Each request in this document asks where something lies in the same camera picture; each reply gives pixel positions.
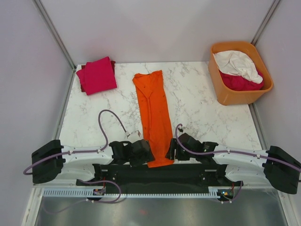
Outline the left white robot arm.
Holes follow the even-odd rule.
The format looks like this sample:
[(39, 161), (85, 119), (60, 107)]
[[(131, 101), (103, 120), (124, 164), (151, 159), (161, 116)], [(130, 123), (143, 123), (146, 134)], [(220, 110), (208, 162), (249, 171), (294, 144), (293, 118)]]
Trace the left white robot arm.
[(82, 185), (89, 181), (99, 185), (103, 181), (103, 165), (141, 166), (153, 161), (148, 141), (113, 141), (105, 147), (72, 147), (52, 140), (32, 153), (32, 165), (25, 170), (34, 184), (53, 180), (76, 181)]

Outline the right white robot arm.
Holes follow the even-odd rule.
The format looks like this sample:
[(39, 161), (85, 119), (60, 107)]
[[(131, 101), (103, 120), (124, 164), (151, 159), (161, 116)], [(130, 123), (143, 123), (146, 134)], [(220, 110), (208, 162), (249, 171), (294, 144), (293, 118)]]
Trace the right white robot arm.
[(171, 140), (166, 158), (217, 164), (215, 179), (223, 186), (243, 181), (255, 186), (271, 185), (281, 192), (297, 194), (300, 182), (300, 162), (278, 146), (270, 146), (268, 150), (244, 150), (216, 142), (200, 142), (183, 133)]

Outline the orange t shirt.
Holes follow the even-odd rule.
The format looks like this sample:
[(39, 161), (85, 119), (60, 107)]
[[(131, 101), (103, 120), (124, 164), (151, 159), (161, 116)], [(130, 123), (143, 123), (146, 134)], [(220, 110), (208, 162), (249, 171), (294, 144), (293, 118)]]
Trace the orange t shirt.
[(171, 165), (173, 160), (166, 158), (173, 138), (166, 94), (164, 91), (163, 72), (135, 74), (133, 84), (136, 88), (138, 105), (143, 127), (143, 138), (149, 141), (154, 160), (148, 167)]

